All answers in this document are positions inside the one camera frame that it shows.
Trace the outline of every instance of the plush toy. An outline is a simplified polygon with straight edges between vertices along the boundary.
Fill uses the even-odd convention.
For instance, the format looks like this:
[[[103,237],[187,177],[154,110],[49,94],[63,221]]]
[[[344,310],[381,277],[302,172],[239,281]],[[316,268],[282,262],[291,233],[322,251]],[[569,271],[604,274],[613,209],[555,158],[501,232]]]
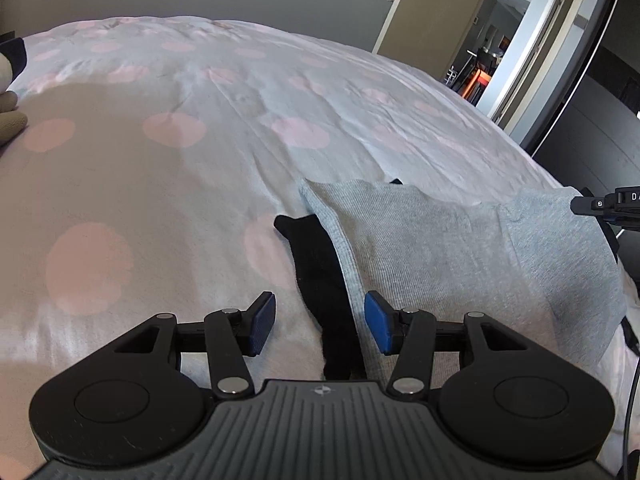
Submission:
[[[27,125],[27,116],[15,109],[18,95],[7,89],[27,66],[22,38],[0,43],[0,146],[8,143]]]

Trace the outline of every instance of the white logo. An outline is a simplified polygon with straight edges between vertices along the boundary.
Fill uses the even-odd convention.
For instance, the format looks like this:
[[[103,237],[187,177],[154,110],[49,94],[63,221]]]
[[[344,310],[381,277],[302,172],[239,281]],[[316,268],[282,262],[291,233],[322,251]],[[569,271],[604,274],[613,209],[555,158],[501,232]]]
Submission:
[[[333,390],[331,388],[324,386],[324,384],[313,389],[313,392],[321,397],[324,397],[326,394],[330,394],[332,391]]]

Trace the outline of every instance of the ribbed fabric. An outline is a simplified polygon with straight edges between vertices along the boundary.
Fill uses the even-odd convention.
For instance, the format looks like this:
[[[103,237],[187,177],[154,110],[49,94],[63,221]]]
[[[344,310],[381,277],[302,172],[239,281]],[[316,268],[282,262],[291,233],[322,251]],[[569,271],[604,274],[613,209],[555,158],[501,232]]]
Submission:
[[[301,193],[334,243],[369,378],[386,381],[396,361],[379,354],[366,326],[372,289],[439,320],[484,312],[587,371],[625,315],[598,223],[571,212],[575,189],[524,189],[509,203],[476,206],[357,180],[304,181]],[[433,387],[457,369],[456,354],[438,354]]]

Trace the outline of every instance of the cable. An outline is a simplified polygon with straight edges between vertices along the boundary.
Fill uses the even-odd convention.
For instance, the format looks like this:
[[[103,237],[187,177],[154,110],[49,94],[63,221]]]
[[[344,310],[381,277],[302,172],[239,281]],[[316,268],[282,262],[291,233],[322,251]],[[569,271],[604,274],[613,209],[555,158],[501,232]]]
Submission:
[[[629,480],[629,428],[631,427],[631,411],[634,407],[634,398],[636,397],[636,390],[638,389],[638,379],[640,378],[640,359],[636,365],[636,373],[634,374],[634,380],[631,383],[631,391],[629,392],[629,402],[626,406],[625,416],[625,433],[622,439],[622,478],[623,480]]]

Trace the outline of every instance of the bed sheet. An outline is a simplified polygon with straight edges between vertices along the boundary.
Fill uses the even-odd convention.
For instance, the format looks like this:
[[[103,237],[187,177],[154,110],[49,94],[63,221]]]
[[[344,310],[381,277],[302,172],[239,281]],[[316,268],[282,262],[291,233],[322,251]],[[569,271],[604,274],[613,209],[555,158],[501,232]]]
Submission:
[[[192,322],[272,290],[276,325],[248,363],[257,385],[321,378],[272,225],[307,214],[302,178],[400,178],[465,204],[559,185],[449,89],[356,48],[191,16],[68,23],[25,42],[12,89],[30,125],[0,157],[3,480],[42,463],[36,389],[158,312]],[[204,356],[182,369],[207,385]]]

